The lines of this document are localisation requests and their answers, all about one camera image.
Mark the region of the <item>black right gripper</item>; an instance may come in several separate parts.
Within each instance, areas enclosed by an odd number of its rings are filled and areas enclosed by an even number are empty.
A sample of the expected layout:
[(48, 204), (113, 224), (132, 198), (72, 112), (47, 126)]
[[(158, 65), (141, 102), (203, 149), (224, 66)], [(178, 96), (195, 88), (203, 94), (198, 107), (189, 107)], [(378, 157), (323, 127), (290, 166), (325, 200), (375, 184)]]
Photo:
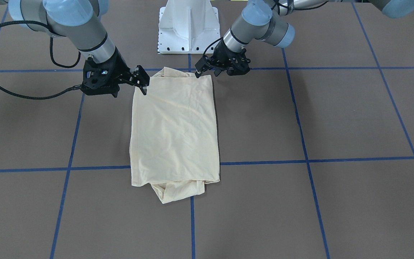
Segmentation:
[(123, 60), (118, 49), (105, 62), (96, 63), (88, 57), (83, 67), (83, 82), (80, 90), (85, 95), (106, 95), (117, 97), (120, 90), (119, 79), (130, 79), (130, 84), (138, 87), (142, 94), (147, 95), (150, 76), (141, 65), (130, 69)]

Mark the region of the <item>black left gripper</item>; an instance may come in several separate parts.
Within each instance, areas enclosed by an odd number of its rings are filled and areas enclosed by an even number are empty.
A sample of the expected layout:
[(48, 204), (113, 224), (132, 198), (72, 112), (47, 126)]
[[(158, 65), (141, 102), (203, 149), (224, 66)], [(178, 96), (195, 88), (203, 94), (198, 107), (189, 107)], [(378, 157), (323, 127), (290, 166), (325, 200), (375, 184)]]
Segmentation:
[[(206, 51), (218, 42), (213, 50), (212, 57), (207, 57)], [(221, 72), (227, 72), (229, 76), (245, 75), (250, 71), (249, 63), (251, 62), (245, 55), (246, 49), (242, 49), (236, 53), (231, 51), (226, 46), (223, 38), (219, 38), (211, 43), (202, 54), (202, 57), (196, 62), (196, 78), (202, 76), (203, 73), (213, 70), (215, 77), (218, 77)]]

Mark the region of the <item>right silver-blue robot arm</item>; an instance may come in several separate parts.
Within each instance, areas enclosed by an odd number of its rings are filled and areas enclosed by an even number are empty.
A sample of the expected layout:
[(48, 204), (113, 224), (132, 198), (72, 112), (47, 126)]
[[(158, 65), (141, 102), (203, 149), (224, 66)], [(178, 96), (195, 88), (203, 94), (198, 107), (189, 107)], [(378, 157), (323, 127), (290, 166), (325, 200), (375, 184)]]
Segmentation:
[(13, 20), (31, 20), (28, 28), (49, 36), (67, 37), (84, 56), (83, 82), (79, 89), (85, 95), (117, 97), (119, 85), (126, 83), (147, 94), (150, 76), (142, 66), (130, 69), (100, 21), (107, 13), (107, 0), (10, 0)]

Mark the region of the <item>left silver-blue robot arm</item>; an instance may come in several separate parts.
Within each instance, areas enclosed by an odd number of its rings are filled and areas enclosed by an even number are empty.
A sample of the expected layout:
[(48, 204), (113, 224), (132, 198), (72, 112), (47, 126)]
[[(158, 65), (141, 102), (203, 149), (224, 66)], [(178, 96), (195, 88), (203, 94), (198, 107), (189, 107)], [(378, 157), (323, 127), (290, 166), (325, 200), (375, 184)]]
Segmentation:
[[(414, 0), (367, 0), (383, 15), (397, 19), (414, 11)], [(226, 72), (229, 76), (241, 76), (250, 71), (250, 59), (246, 57), (246, 46), (258, 40), (283, 49), (295, 37), (295, 29), (279, 19), (295, 10), (314, 10), (329, 0), (249, 0), (240, 16), (223, 37), (206, 47), (202, 57), (195, 64), (196, 78), (213, 71), (215, 76)], [(213, 49), (211, 57), (206, 52)], [(300, 66), (289, 67), (285, 61), (283, 69), (376, 69), (373, 66)]]

